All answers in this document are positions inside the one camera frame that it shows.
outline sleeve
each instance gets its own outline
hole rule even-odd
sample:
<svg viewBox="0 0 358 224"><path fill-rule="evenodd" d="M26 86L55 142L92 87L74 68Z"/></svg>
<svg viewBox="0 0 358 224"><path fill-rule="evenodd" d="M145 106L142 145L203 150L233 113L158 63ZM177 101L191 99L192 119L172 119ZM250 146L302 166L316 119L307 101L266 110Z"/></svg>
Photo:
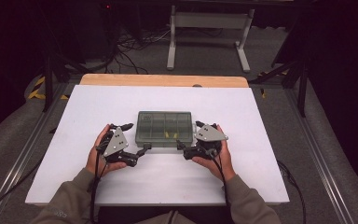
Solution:
<svg viewBox="0 0 358 224"><path fill-rule="evenodd" d="M235 175L227 182L228 201L233 221L238 223L281 223L275 211L268 207L256 189L250 189Z"/></svg>
<svg viewBox="0 0 358 224"><path fill-rule="evenodd" d="M60 185L48 205L31 221L40 223L81 223L84 211L90 206L91 195L87 192L94 175L82 169L72 181Z"/></svg>

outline clear plastic box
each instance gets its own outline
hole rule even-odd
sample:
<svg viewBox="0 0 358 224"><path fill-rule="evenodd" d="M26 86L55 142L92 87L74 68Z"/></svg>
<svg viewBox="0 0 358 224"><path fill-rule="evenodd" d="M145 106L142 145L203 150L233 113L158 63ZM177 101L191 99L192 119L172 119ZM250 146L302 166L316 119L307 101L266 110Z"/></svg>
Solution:
<svg viewBox="0 0 358 224"><path fill-rule="evenodd" d="M193 142L190 112L140 111L135 142L138 147L176 147L176 140L188 147Z"/></svg>

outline person's left hand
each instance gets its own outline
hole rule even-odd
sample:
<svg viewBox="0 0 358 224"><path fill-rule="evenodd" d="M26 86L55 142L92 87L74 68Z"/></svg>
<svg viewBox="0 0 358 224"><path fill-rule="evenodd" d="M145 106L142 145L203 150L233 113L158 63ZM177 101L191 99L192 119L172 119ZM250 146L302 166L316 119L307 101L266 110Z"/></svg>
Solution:
<svg viewBox="0 0 358 224"><path fill-rule="evenodd" d="M217 130L219 132L223 132L222 128L220 128L220 125L217 125ZM231 162L231 155L228 151L228 145L226 140L222 140L222 149L220 150L220 154L215 157L217 163L220 163L219 165L222 167L223 175L225 176L225 180L228 181L232 177L235 176L235 171L232 166ZM205 160L202 157L193 157L192 161L198 163L199 165L207 168L211 173L223 181L223 177L220 174L219 169L217 168L216 164L214 164L211 160Z"/></svg>
<svg viewBox="0 0 358 224"><path fill-rule="evenodd" d="M95 162L96 162L97 155L98 155L97 150L95 148L98 145L100 145L101 140L103 139L103 136L108 131L109 131L109 124L106 124L104 129L98 135L97 140L95 140L94 147L89 152L89 158L87 159L86 169L88 171L92 172L93 174L95 174ZM104 176L104 175L106 175L107 173L109 173L111 171L122 169L122 168L127 166L127 164L125 162L122 162L122 161L114 162L114 163L107 163L106 168L103 171L103 168L105 166L105 163L104 163L103 159L100 158L98 163L99 163L98 164L98 176Z"/></svg>

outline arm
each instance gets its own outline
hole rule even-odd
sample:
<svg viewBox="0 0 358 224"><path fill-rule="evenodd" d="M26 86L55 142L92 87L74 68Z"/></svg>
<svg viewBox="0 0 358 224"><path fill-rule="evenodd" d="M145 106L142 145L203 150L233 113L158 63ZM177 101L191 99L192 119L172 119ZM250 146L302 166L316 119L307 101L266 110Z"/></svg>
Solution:
<svg viewBox="0 0 358 224"><path fill-rule="evenodd" d="M72 181L61 184L54 197L48 205L40 212L40 214L31 221L31 223L81 223L81 216L90 206L91 194L88 192L91 182L94 179L95 162L97 157L98 146L103 136L109 130L106 125L95 141L94 147L89 152L86 167L83 168ZM126 167L124 162L109 163L105 166L102 160L98 164L99 176Z"/></svg>
<svg viewBox="0 0 358 224"><path fill-rule="evenodd" d="M250 189L242 179L235 174L231 163L231 155L228 151L227 141L222 141L220 151L221 166L227 183L228 201L231 203L231 217L235 223L281 223L273 209L268 207L257 190ZM222 179L219 170L213 161L194 157L193 161L206 167L211 173Z"/></svg>

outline white tabletop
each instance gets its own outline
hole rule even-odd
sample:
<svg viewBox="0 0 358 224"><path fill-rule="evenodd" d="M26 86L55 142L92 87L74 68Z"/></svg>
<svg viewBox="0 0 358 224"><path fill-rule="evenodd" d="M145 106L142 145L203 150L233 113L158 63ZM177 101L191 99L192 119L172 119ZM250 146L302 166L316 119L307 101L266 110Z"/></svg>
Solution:
<svg viewBox="0 0 358 224"><path fill-rule="evenodd" d="M107 123L134 123L126 131L136 152L139 111L190 111L192 120L218 123L238 175L266 203L289 202L263 121L249 88L76 86L26 203L47 204L64 181L85 166L95 138ZM98 205L224 204L222 182L175 148L153 148L127 167L106 175L97 190Z"/></svg>

